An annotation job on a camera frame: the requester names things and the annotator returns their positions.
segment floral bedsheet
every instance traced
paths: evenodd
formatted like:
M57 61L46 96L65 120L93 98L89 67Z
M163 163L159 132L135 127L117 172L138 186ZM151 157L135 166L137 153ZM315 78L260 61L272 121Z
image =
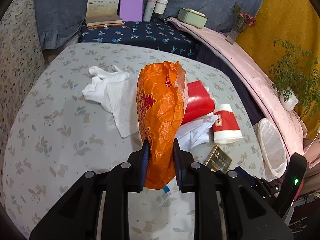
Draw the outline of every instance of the floral bedsheet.
M138 74L146 64L179 61L187 80L201 80L219 103L229 103L243 139L220 145L233 159L231 168L264 175L259 144L244 106L229 78L219 70L168 52L141 47L79 43L65 48L41 74L12 126L4 156L5 209L28 238L31 230L86 171L110 171L141 149L139 133L121 138L113 116L94 102L85 101L82 89L91 83L88 69L111 65ZM214 143L192 150L203 162ZM194 194L181 193L175 179L170 191L129 193L131 239L193 239Z

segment blue tape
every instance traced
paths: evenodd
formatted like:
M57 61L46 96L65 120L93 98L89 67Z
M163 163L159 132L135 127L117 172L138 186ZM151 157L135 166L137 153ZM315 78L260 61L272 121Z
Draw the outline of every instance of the blue tape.
M167 193L167 192L170 191L170 189L168 188L168 186L164 186L162 189L163 189L164 193Z

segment white glove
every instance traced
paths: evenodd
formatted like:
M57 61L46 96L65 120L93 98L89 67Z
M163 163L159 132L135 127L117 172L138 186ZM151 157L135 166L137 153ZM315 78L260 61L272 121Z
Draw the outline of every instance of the white glove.
M89 73L93 75L92 84L87 85L82 90L83 96L86 100L91 100L101 104L104 110L113 113L110 105L110 100L107 94L107 84L112 82L124 81L129 77L129 73L122 71L117 66L113 65L116 72L106 72L97 66L89 68Z

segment white towel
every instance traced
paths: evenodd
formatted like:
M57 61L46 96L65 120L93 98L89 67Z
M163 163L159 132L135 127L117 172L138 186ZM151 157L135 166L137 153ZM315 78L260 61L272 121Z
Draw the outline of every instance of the white towel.
M107 84L113 117L123 138L139 131L136 103L137 82L138 76L133 76L124 81Z

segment gold card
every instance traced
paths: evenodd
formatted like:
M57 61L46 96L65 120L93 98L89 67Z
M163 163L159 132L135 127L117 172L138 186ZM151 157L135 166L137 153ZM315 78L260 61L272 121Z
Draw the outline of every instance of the gold card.
M230 168L232 159L218 145L213 147L204 165L209 167L211 171L222 171L224 174Z

